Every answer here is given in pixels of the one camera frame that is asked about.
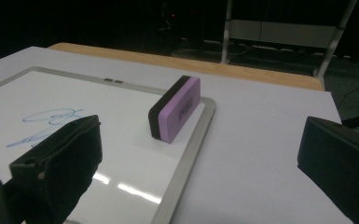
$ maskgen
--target blue scribble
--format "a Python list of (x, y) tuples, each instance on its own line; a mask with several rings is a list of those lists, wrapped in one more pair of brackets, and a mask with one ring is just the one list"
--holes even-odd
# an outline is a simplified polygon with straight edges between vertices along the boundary
[(61, 108), (61, 109), (52, 109), (36, 113), (22, 119), (23, 122), (46, 122), (48, 127), (40, 132), (32, 134), (31, 136), (25, 137), (24, 139), (9, 144), (7, 147), (15, 147), (22, 144), (33, 143), (32, 147), (37, 143), (43, 141), (45, 138), (50, 136), (52, 133), (59, 130), (63, 125), (69, 123), (75, 119), (81, 119), (77, 113), (83, 111), (83, 109), (70, 109), (70, 108)]

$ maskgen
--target white surface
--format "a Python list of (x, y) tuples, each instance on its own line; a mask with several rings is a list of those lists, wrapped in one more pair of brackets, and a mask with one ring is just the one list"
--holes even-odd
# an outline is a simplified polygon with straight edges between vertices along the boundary
[(231, 20), (229, 35), (236, 39), (327, 49), (336, 29), (335, 26)]
[(0, 87), (0, 179), (7, 182), (8, 165), (65, 123), (98, 115), (103, 161), (68, 219), (151, 223), (203, 109), (163, 143), (151, 137), (147, 119), (160, 97), (36, 71), (7, 83)]
[(307, 116), (339, 122), (329, 92), (40, 48), (0, 60), (0, 81), (31, 66), (162, 89), (201, 78), (216, 111), (173, 223), (351, 223), (297, 168)]

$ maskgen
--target dark background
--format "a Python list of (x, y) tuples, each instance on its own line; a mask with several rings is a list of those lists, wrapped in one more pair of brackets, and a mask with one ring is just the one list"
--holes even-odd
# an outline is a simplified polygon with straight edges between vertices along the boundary
[[(237, 0), (232, 17), (336, 25), (347, 2)], [(222, 41), (226, 6), (225, 0), (0, 0), (0, 58), (60, 42), (170, 55), (184, 37), (202, 49), (204, 40)], [(359, 60), (359, 0), (336, 54)]]

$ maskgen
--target metal pole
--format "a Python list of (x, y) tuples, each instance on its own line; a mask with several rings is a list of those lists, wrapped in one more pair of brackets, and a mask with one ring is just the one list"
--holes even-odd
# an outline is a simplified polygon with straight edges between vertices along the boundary
[(345, 27), (347, 25), (348, 19), (350, 18), (353, 8), (356, 5), (357, 0), (352, 0), (345, 10), (344, 15), (342, 16), (342, 19), (336, 28), (336, 31), (333, 33), (330, 43), (327, 47), (326, 52), (324, 53), (324, 61), (322, 62), (319, 69), (315, 70), (313, 73), (314, 77), (317, 77), (322, 84), (324, 85), (324, 73), (327, 69), (327, 66), (330, 64), (331, 59), (334, 56), (334, 52), (336, 51), (337, 45), (339, 40), (342, 37), (342, 34), (344, 33)]
[(222, 49), (222, 62), (227, 63), (228, 60), (228, 42), (229, 42), (229, 29), (231, 22), (231, 9), (232, 0), (228, 0), (228, 8), (226, 12), (225, 32), (223, 33), (223, 49)]

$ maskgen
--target wooden table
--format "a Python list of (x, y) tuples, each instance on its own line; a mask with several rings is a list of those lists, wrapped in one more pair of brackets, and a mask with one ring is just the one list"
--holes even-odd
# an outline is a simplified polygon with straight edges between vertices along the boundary
[(324, 90), (324, 87), (321, 82), (315, 77), (306, 77), (264, 69), (240, 67), (222, 63), (207, 63), (202, 61), (180, 59), (117, 49), (96, 48), (69, 43), (55, 44), (53, 46), (50, 46), (49, 49), (56, 49), (77, 54), (85, 54), (135, 63), (148, 63), (157, 66), (200, 72), (204, 74), (244, 78), (253, 81), (260, 81), (310, 90)]

